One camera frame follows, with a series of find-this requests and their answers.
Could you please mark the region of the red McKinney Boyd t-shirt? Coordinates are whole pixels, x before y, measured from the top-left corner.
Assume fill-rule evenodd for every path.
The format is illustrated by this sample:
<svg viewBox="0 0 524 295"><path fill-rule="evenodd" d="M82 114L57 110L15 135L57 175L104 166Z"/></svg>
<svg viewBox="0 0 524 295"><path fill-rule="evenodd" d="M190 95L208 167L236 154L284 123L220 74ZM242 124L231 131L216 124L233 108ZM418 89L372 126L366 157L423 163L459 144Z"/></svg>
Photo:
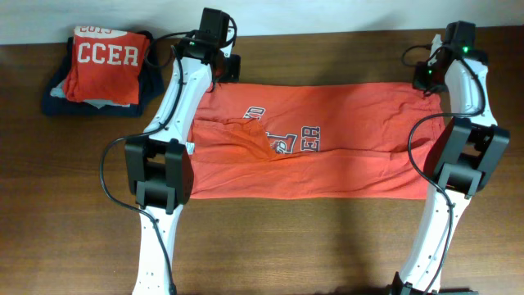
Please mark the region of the red McKinney Boyd t-shirt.
<svg viewBox="0 0 524 295"><path fill-rule="evenodd" d="M221 84L192 123L192 196L423 200L440 111L406 83Z"/></svg>

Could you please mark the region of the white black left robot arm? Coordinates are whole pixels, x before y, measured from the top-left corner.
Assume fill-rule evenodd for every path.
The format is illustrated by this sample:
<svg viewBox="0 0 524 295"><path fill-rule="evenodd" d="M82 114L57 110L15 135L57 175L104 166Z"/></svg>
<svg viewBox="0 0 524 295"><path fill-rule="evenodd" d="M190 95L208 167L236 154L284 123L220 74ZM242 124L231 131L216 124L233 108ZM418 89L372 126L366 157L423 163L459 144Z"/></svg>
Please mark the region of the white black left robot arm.
<svg viewBox="0 0 524 295"><path fill-rule="evenodd" d="M198 105L220 79L239 76L231 53L234 19L206 8L198 29L173 46L173 72L164 97L143 135L124 145L130 192L136 197L141 242L135 294L175 294L174 244L178 219L194 182L187 138Z"/></svg>

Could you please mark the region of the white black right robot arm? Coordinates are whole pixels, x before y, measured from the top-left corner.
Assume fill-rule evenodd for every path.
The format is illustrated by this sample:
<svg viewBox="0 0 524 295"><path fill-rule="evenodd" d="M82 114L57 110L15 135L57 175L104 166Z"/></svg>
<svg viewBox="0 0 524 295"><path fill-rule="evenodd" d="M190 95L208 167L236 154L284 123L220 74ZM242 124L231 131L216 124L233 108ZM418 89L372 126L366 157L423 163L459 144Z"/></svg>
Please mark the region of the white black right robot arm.
<svg viewBox="0 0 524 295"><path fill-rule="evenodd" d="M447 25L426 45L430 56L414 64L413 87L425 96L447 92L449 123L416 172L428 182L427 199L409 258L387 292L439 294L441 271L454 231L502 158L510 133L498 126L486 89L488 56L475 48L476 26Z"/></svg>

